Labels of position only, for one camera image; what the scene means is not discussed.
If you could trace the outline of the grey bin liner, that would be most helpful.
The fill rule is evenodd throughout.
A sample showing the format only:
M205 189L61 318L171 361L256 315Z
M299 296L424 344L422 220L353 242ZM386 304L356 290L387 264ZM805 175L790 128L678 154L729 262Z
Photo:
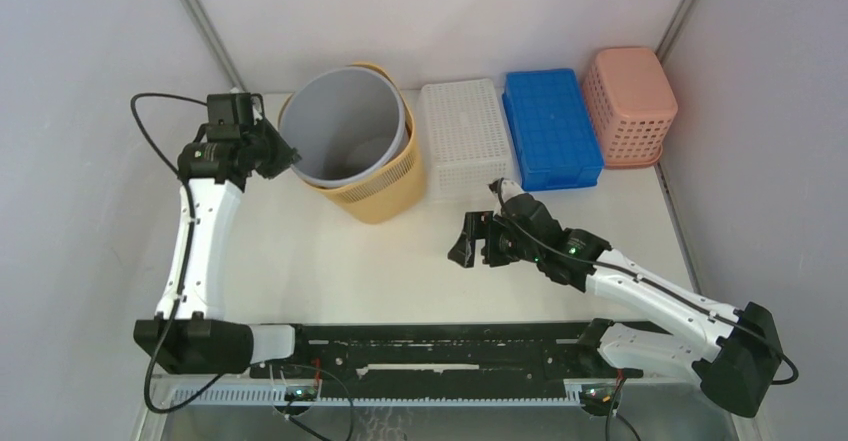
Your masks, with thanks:
M303 181L335 189L364 180L396 159L411 139L406 105L387 75L347 66L294 93L279 116L281 136L300 155Z

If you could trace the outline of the yellow ribbed waste bin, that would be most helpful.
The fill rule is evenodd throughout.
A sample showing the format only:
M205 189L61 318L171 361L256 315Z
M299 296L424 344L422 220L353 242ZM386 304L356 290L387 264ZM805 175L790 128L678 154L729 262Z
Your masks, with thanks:
M369 63L355 63L349 66L374 68L387 75L397 87L380 66ZM408 101L401 91L400 94L406 105L407 125L411 129L411 139L396 159L362 181L335 189L313 186L301 180L295 173L309 188L327 198L353 218L366 224L387 221L409 209L423 198L427 186L419 130Z

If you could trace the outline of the white perforated plastic basket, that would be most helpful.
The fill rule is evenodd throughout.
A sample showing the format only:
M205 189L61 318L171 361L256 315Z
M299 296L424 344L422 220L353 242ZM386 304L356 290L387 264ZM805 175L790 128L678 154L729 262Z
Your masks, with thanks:
M493 180L520 179L493 80L427 84L420 90L417 114L425 132L430 200L485 198Z

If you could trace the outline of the blue compartment tray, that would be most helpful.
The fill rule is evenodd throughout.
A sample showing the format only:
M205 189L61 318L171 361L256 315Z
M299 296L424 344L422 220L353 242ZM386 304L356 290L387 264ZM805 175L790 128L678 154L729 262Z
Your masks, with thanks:
M597 184L604 160L574 70L509 72L502 103L524 190Z

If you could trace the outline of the pink perforated plastic basket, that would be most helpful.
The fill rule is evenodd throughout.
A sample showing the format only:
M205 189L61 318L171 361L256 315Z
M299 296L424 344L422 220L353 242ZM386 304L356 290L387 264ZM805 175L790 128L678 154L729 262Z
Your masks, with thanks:
M678 104L654 51L599 51L581 89L606 168L644 168L659 161Z

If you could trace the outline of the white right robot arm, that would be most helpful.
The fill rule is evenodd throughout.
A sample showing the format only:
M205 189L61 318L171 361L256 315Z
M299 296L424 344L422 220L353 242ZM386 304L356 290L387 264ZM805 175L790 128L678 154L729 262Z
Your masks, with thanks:
M718 407L755 417L786 363L772 313L712 300L639 266L612 244L583 229L564 228L547 207L518 191L495 194L496 211L468 212L450 261L471 268L477 255L490 267L526 261L549 280L625 306L659 332L595 319L585 331L578 363L592 377L611 369L640 370L688 381Z

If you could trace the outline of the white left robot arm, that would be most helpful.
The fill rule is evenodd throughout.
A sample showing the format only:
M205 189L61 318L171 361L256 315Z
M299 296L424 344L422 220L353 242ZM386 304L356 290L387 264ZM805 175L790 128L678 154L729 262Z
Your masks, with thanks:
M154 315L133 338L172 375L240 374L273 361L290 378L311 368L311 349L287 324L225 318L223 261L248 179L273 179L299 161L264 114L259 94L232 90L202 101L207 120L175 162L180 214L174 255Z

